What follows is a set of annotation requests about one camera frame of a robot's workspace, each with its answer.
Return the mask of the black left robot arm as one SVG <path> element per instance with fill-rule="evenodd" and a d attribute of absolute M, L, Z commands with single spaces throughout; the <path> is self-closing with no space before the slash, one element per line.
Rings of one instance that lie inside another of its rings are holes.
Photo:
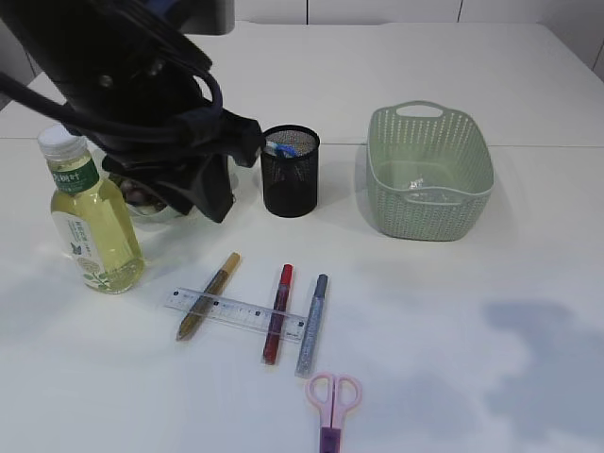
<path fill-rule="evenodd" d="M 3 23 L 63 102 L 9 75 L 1 90 L 92 141 L 111 176 L 219 223 L 234 203 L 228 163 L 254 166 L 265 139 L 225 108 L 211 59 L 180 31 L 187 12 L 185 1 L 5 1 Z"/>

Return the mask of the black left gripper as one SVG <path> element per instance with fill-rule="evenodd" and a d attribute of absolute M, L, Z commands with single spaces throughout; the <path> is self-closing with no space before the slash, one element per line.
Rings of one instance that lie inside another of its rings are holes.
<path fill-rule="evenodd" d="M 211 100 L 202 99 L 195 109 L 174 114 L 163 126 L 134 126 L 105 120 L 96 113 L 86 116 L 92 129 L 68 125 L 69 131 L 84 135 L 108 155 L 134 164 L 186 159 L 200 155 L 193 170 L 134 170 L 126 178 L 158 197 L 180 214 L 196 206 L 214 223 L 222 223 L 233 206 L 227 157 L 242 167 L 254 166 L 264 148 L 259 124 L 237 116 L 222 105 L 222 92 L 212 74 L 195 74 L 209 87 Z"/>

